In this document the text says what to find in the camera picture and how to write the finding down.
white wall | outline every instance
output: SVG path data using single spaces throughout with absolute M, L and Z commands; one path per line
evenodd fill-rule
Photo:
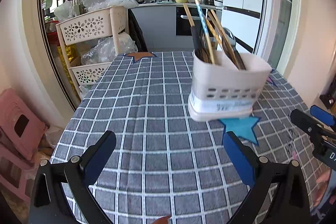
M 41 31 L 33 28 L 36 0 L 2 0 L 0 2 L 0 77 L 11 86 L 26 105 L 44 122 L 65 127 L 73 113 L 52 72 Z M 23 20 L 23 11 L 27 20 Z
M 298 31 L 283 75 L 308 106 L 336 73 L 335 42 L 336 0 L 301 0 Z
M 0 63 L 0 93 L 10 87 L 11 83 L 9 82 L 6 69 L 4 68 L 2 63 Z

tablecloth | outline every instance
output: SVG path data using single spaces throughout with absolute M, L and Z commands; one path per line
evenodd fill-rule
M 52 163 L 82 155 L 112 130 L 117 146 L 93 196 L 114 223 L 152 223 L 172 215 L 176 224 L 226 223 L 248 193 L 221 145 L 223 124 L 195 122 L 188 112 L 192 82 L 191 52 L 156 52 L 157 57 L 118 56 L 81 102 L 52 156 Z M 275 70 L 270 74 L 253 116 L 258 156 L 288 163 L 297 154 L 310 204 L 315 179 L 325 170 L 312 156 L 313 146 L 289 120 L 307 106 Z M 256 219 L 260 222 L 273 197 L 270 187 Z M 85 222 L 67 184 L 63 185 L 76 218 Z

wooden chopstick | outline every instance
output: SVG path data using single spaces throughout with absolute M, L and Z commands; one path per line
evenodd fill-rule
M 188 5 L 185 4 L 185 3 L 183 3 L 183 7 L 184 7 L 184 10 L 185 10 L 185 12 L 186 12 L 186 14 L 187 14 L 187 17 L 188 17 L 190 26 L 191 26 L 191 27 L 194 27 L 194 26 L 195 26 L 195 24 L 194 24 L 194 20 L 193 20 L 193 18 L 191 17 L 191 14 L 190 14 Z
M 225 50 L 223 49 L 222 42 L 219 39 L 219 36 L 217 35 L 215 29 L 212 27 L 211 23 L 209 22 L 209 20 L 205 16 L 204 16 L 204 19 L 205 19 L 205 22 L 207 23 L 208 28 L 209 28 L 210 32 L 212 33 L 213 37 L 216 39 L 217 44 L 220 46 L 222 51 L 226 53 L 227 51 L 226 51 L 226 49 Z
M 209 15 L 212 14 L 212 17 L 210 17 L 210 18 L 211 18 L 211 20 L 214 19 L 214 25 L 217 28 L 218 32 L 221 34 L 222 39 L 224 40 L 225 46 L 226 46 L 226 48 L 227 48 L 227 50 L 228 50 L 228 52 L 229 52 L 229 54 L 231 56 L 232 62 L 236 65 L 237 68 L 240 68 L 240 65 L 238 63 L 236 55 L 235 55 L 235 53 L 233 51 L 233 48 L 232 48 L 232 46 L 231 46 L 231 44 L 229 42 L 229 39 L 228 39 L 227 35 L 226 35 L 226 33 L 225 33 L 225 31 L 224 31 L 224 29 L 222 27 L 222 24 L 219 22 L 219 19 L 218 19 L 217 15 L 216 15 L 215 11 L 214 10 L 210 10 L 210 12 L 211 13 L 209 13 Z

chopstick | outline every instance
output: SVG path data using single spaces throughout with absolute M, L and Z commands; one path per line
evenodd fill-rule
M 226 49 L 225 49 L 225 50 L 223 49 L 222 42 L 221 42 L 221 40 L 219 39 L 219 36 L 217 35 L 215 29 L 212 27 L 211 23 L 209 22 L 209 20 L 208 20 L 205 16 L 204 16 L 204 20 L 205 20 L 205 22 L 207 23 L 208 28 L 209 28 L 210 32 L 212 33 L 213 37 L 216 39 L 217 44 L 220 46 L 220 48 L 222 49 L 222 51 L 223 51 L 224 53 L 228 54 L 228 53 L 227 53 L 227 50 L 226 50 Z
M 196 6 L 197 6 L 199 17 L 201 18 L 202 27 L 203 27 L 205 38 L 206 38 L 206 41 L 207 41 L 208 51 L 209 51 L 209 54 L 210 54 L 210 60 L 211 60 L 212 64 L 215 64 L 215 57 L 213 55 L 212 46 L 211 46 L 211 42 L 210 42 L 210 36 L 209 36 L 208 28 L 207 28 L 205 20 L 204 20 L 204 15 L 203 15 L 203 12 L 202 12 L 202 8 L 201 8 L 200 2 L 198 0 L 195 0 L 195 3 L 196 3 Z
M 226 46 L 226 48 L 227 48 L 227 50 L 228 50 L 228 52 L 231 56 L 232 62 L 236 65 L 237 68 L 241 69 L 241 66 L 239 65 L 239 62 L 236 58 L 236 55 L 233 51 L 233 48 L 231 47 L 231 44 L 229 43 L 227 35 L 224 32 L 222 24 L 219 22 L 219 19 L 218 19 L 214 10 L 210 10 L 209 17 L 213 21 L 213 23 L 214 23 L 215 27 L 217 28 L 219 34 L 221 34 L 221 37 L 224 40 L 225 46 Z
M 191 27 L 194 27 L 195 24 L 194 24 L 194 20 L 190 14 L 190 11 L 189 11 L 189 8 L 188 8 L 188 5 L 183 3 L 183 7 L 184 7 L 184 10 L 185 10 L 185 13 L 187 14 L 187 17 L 188 17 L 188 20 L 189 20 L 189 23 L 190 23 L 190 26 Z

white plastic utensil holder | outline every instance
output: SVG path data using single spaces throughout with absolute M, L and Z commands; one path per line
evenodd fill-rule
M 194 54 L 193 82 L 188 110 L 193 120 L 248 117 L 271 66 L 260 57 L 241 53 L 246 70 L 238 70 L 222 51 L 214 52 L 216 64 L 204 63 Z

